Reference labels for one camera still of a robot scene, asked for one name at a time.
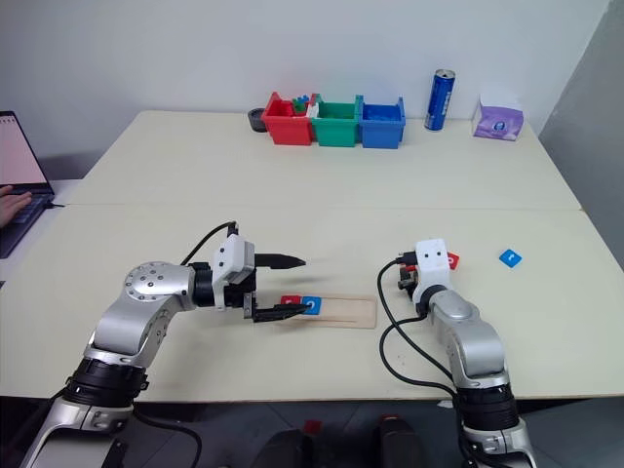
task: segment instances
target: gray floor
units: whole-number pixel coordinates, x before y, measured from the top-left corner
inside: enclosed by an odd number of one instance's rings
[[[428,402],[209,405],[185,424],[204,441],[199,466],[248,467],[275,433],[323,421],[317,438],[327,466],[370,465],[371,433],[383,414],[397,414],[427,447],[428,466],[459,467],[453,413]],[[624,398],[588,400],[525,416],[540,468],[624,467]],[[185,435],[132,421],[127,468],[185,467],[194,444]]]

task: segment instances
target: green bin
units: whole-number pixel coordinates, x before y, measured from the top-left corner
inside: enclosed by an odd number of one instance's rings
[[[355,146],[358,142],[358,122],[361,96],[352,104],[324,102],[316,96],[315,105],[308,108],[308,117],[321,146]]]

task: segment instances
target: white table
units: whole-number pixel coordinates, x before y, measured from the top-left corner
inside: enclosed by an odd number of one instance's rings
[[[308,265],[260,271],[261,303],[283,293],[374,293],[379,268],[414,240],[440,236],[461,256],[451,278],[505,344],[520,398],[624,394],[621,353],[624,274],[587,216],[577,210],[308,208],[310,222],[281,208],[71,206],[34,245],[0,291],[0,394],[45,397],[78,364],[101,313],[136,264],[180,261],[206,231],[237,219],[258,252],[295,254]],[[197,259],[210,258],[220,239]],[[498,255],[524,260],[509,269]],[[386,277],[390,306],[413,313]],[[381,365],[376,330],[293,329],[244,321],[242,312],[178,314],[149,369],[147,401],[436,398]],[[445,361],[428,325],[409,333]],[[444,381],[396,336],[388,356],[407,375]]]
[[[85,177],[79,204],[578,210],[529,125],[516,142],[408,120],[399,149],[275,145],[245,114],[140,113]]]
[[[69,200],[73,190],[78,186],[79,179],[50,180],[52,189],[55,191],[54,202],[64,205]],[[46,232],[48,226],[59,214],[60,208],[45,210],[36,222],[28,229],[28,232],[21,238],[19,244],[13,249],[8,258],[0,259],[0,281],[8,281],[12,273],[23,261],[28,250]]]

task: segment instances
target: robotic arm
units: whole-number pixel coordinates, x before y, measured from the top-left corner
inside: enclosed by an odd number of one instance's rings
[[[403,271],[399,286],[411,294],[418,315],[430,317],[438,341],[447,350],[463,436],[472,450],[494,463],[535,468],[500,337],[481,320],[479,309],[452,289],[444,241],[418,242],[414,264],[418,271],[410,275]]]
[[[195,307],[243,308],[254,322],[287,319],[305,304],[257,308],[257,267],[286,269],[304,265],[293,256],[254,252],[232,225],[207,262],[188,266],[164,261],[143,263],[124,280],[121,294],[104,312],[30,446],[21,468],[117,467],[126,446],[112,436],[133,412],[133,400],[149,384],[146,369],[154,360],[175,314]],[[71,450],[64,449],[71,444]]]

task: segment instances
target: storage bin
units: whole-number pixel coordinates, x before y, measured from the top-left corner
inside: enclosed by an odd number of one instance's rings
[[[314,98],[312,95],[305,102],[304,110],[296,111],[292,101],[281,99],[275,92],[271,94],[261,118],[275,144],[310,144],[314,140],[314,129],[306,116]]]
[[[308,107],[308,116],[321,146],[355,146],[358,141],[358,112],[360,99],[353,103],[324,102],[316,95]]]
[[[397,149],[403,139],[406,112],[403,98],[394,105],[366,104],[360,97],[360,134],[365,148]]]

